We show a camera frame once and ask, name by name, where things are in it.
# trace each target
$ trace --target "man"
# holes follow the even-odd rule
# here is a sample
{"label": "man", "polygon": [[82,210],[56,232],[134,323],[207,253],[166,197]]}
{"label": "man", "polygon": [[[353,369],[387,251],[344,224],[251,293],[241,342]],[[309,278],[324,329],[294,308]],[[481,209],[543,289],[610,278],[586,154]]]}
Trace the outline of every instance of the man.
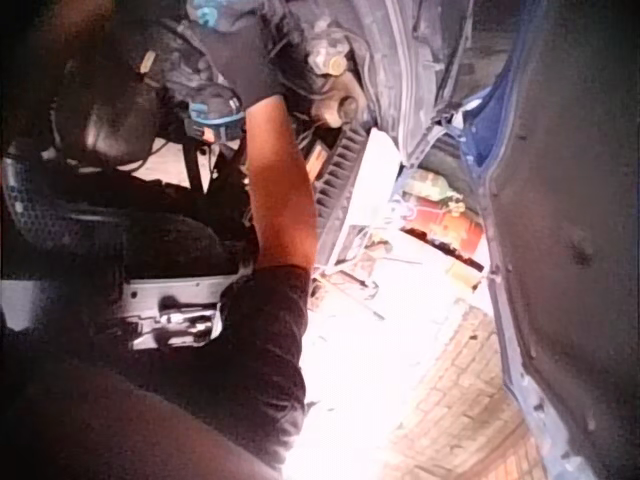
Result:
{"label": "man", "polygon": [[[55,27],[90,17],[83,3],[60,2],[68,9],[52,10],[45,40]],[[166,363],[174,374],[184,369],[183,384],[166,395],[184,409],[107,370],[56,360],[29,379],[0,418],[3,478],[278,478],[304,415],[298,362],[315,210],[260,21],[245,18],[243,25],[202,39],[246,110],[260,251],[253,274],[223,295],[220,337]],[[50,43],[34,45],[46,50]]]}

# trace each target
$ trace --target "black plastic cover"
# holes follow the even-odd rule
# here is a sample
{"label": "black plastic cover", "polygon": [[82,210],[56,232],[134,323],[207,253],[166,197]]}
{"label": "black plastic cover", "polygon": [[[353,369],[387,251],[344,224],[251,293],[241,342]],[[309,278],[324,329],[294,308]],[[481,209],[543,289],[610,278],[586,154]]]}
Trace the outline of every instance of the black plastic cover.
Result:
{"label": "black plastic cover", "polygon": [[66,158],[109,168],[145,160],[158,130],[154,88],[130,67],[100,56],[69,65],[54,108]]}

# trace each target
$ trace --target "car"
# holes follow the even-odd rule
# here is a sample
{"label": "car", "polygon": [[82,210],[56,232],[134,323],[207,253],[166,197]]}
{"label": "car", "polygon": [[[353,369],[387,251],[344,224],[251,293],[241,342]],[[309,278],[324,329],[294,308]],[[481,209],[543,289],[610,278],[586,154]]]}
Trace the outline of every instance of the car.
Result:
{"label": "car", "polygon": [[[202,27],[224,28],[224,3],[127,2],[100,42],[63,61],[47,63],[28,42],[12,52],[35,55],[36,83],[55,88],[29,110],[30,130],[3,122],[15,140],[2,165],[7,351],[24,351],[35,330],[134,375],[141,350],[200,346],[223,328],[220,294],[257,248],[242,106],[202,44]],[[314,182],[316,273],[349,261],[367,232],[345,219],[374,130],[400,159],[383,203],[439,139],[453,140],[489,245],[505,386],[550,478],[635,478],[632,16],[622,5],[524,0],[495,82],[458,99],[473,1],[242,6],[258,4]],[[169,143],[180,145],[188,189],[133,175]],[[206,190],[199,156],[210,162]]]}

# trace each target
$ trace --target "hand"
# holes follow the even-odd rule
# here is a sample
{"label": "hand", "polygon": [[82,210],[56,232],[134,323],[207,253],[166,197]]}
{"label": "hand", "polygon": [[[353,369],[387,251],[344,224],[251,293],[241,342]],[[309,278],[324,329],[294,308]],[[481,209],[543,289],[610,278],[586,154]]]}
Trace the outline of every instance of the hand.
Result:
{"label": "hand", "polygon": [[219,32],[193,22],[192,29],[209,62],[236,91],[244,109],[282,93],[269,63],[262,20],[254,16],[232,32]]}

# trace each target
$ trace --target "brick floor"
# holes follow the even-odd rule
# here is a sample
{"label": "brick floor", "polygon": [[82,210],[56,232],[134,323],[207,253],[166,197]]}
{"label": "brick floor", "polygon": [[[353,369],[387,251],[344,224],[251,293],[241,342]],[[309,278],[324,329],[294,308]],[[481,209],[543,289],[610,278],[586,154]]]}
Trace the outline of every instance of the brick floor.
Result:
{"label": "brick floor", "polygon": [[493,319],[470,308],[393,432],[382,480],[546,479],[535,442],[502,387]]}

